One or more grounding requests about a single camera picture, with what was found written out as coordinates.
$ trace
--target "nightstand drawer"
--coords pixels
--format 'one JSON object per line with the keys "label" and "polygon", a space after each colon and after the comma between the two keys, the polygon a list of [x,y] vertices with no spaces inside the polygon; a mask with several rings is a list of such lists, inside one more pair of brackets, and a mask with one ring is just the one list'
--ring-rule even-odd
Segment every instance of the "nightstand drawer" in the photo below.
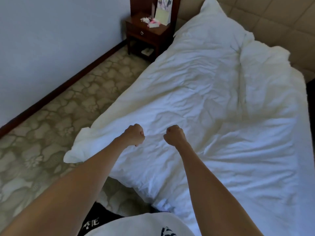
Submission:
{"label": "nightstand drawer", "polygon": [[136,35],[136,36],[140,37],[141,39],[143,38],[143,39],[149,40],[151,42],[155,42],[155,43],[159,42],[159,36],[150,32],[150,31],[141,29],[141,28],[134,26],[128,22],[126,23],[126,27],[127,27],[127,31],[129,33]]}

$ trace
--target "patterned carpet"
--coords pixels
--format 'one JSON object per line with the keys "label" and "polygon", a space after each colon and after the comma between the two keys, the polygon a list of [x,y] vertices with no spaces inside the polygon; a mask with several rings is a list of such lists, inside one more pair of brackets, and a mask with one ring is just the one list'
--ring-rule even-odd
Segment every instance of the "patterned carpet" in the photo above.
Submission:
{"label": "patterned carpet", "polygon": [[[76,164],[63,156],[148,67],[123,47],[27,121],[0,139],[0,231],[23,208]],[[123,216],[149,211],[133,189],[108,178],[99,202]]]}

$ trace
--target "person's left hand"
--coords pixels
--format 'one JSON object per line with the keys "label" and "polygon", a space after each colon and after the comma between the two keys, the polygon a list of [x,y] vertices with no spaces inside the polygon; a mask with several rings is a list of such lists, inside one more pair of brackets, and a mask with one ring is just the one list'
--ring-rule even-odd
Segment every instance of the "person's left hand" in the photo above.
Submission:
{"label": "person's left hand", "polygon": [[136,147],[145,139],[143,128],[139,124],[130,125],[120,137],[128,146],[135,145]]}

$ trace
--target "nightstand top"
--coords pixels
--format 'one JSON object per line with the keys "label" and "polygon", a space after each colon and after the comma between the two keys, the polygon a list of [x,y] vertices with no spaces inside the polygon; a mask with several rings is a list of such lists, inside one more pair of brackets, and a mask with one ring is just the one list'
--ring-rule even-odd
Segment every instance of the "nightstand top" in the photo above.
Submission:
{"label": "nightstand top", "polygon": [[160,24],[159,27],[149,28],[147,23],[144,23],[141,21],[141,18],[143,18],[143,17],[150,17],[150,15],[143,13],[143,12],[140,12],[134,16],[129,17],[126,20],[126,22],[129,22],[129,23],[131,23],[131,24],[133,24],[139,28],[142,28],[144,30],[150,31],[156,35],[162,35],[163,32],[166,31],[170,27],[170,24],[168,24],[167,26]]}

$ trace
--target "bed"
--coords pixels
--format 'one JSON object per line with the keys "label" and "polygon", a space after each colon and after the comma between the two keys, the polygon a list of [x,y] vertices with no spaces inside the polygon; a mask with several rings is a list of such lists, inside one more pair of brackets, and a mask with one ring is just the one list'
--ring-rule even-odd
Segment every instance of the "bed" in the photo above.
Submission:
{"label": "bed", "polygon": [[303,75],[287,50],[255,41],[216,0],[196,9],[200,3],[198,15],[178,23],[169,49],[80,131],[64,161],[84,161],[141,124],[144,144],[127,148],[110,176],[200,235],[182,162],[163,140],[178,124],[263,234],[312,235],[315,169]]}

